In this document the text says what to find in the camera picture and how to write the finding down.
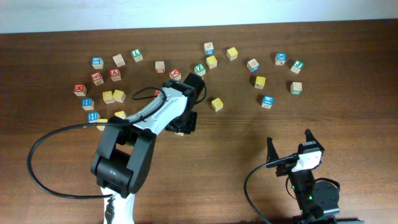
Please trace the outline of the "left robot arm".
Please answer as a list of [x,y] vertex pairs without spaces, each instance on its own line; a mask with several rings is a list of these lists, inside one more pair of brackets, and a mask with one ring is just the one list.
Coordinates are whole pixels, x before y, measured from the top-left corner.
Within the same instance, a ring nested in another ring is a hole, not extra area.
[[135,194],[149,174],[157,136],[194,132],[192,109],[206,92],[201,76],[189,73],[183,82],[169,80],[146,107],[125,119],[113,116],[99,141],[91,173],[104,196],[105,223],[133,223]]

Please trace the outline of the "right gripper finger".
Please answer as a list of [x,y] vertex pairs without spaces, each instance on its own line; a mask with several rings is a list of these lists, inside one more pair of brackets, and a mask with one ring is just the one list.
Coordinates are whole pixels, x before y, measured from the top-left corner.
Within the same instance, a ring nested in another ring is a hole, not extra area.
[[305,130],[305,137],[306,137],[306,142],[312,142],[312,143],[317,142],[310,129]]
[[276,152],[276,149],[273,145],[272,138],[267,138],[267,160],[268,164],[277,164],[279,161],[279,156]]

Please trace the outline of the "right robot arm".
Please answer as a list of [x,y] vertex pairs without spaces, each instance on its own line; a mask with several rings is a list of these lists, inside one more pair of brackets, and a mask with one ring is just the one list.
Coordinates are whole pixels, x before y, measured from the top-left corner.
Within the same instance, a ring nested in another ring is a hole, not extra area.
[[266,167],[275,167],[278,177],[288,177],[301,213],[292,218],[294,223],[336,223],[340,184],[327,178],[314,178],[312,170],[322,163],[325,149],[309,129],[305,130],[305,136],[306,141],[298,145],[298,151],[283,158],[276,153],[272,138],[267,138]]

